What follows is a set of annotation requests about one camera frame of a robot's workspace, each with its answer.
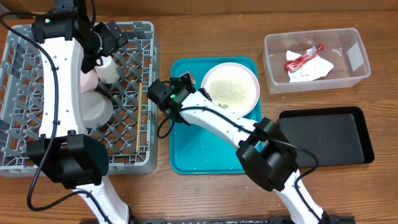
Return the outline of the large white plate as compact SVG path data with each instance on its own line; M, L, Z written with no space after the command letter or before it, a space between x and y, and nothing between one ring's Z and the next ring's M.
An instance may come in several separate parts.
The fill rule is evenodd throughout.
M216 105L238 116L246 116L257 105L260 87L254 72L235 62L211 68L204 76L204 88Z

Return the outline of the small pink plate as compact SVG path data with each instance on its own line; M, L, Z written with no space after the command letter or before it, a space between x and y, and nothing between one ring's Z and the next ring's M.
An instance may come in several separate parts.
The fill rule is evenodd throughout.
M87 73L80 73L81 92L94 90L98 85L98 76L95 70L90 70Z

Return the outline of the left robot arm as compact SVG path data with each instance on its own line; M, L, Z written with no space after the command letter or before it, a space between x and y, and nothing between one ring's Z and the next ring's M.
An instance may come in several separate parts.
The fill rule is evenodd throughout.
M100 223L129 223L129 206L109 177L105 145L87 134L81 106L80 75L126 44L115 22L96 23L84 1L56 1L35 17L33 45L44 73L44 108L39 138L27 143L29 159L52 182L80 196Z

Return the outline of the red snack wrapper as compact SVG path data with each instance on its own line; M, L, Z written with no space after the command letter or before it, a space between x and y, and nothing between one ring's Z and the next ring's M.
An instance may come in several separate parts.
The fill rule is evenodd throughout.
M284 68L290 73L295 73L300 70L307 62L315 58L323 49L323 44L313 46L312 48L306 50L305 53L298 58L286 61Z

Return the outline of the wooden chopstick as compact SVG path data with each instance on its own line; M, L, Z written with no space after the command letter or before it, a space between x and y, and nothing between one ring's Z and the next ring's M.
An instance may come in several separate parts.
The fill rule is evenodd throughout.
M136 153L139 152L140 137L141 137L141 109L142 109L142 82L139 83L139 92L138 92Z

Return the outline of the white napkin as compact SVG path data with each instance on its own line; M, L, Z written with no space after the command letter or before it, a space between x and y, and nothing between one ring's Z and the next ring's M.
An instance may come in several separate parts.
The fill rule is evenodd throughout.
M327 76L334 65L317 55L296 72L288 72L289 82L309 82Z

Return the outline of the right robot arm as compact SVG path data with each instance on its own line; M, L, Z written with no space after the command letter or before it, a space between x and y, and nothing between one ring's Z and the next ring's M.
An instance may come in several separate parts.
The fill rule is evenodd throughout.
M148 88L147 97L172 123L197 125L217 135L236 149L236 156L245 174L260 188L275 192L290 213L294 223L330 223L330 217L311 198L302 182L296 161L302 151L289 143L273 120L260 122L237 116L213 103L204 88L195 88L190 72L168 81L156 79Z

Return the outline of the grey bowl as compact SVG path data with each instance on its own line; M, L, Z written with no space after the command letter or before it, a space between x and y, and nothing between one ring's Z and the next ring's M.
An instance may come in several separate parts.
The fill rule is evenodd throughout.
M84 124L87 128L98 128L106 124L113 114L113 104L108 97L96 91L81 95Z

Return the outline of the white cup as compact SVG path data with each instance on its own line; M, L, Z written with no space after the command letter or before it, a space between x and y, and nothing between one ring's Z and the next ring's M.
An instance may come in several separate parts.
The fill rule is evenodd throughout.
M97 62L102 62L102 65L95 67L97 76L101 82L114 83L119 80L118 66L111 56L102 57Z

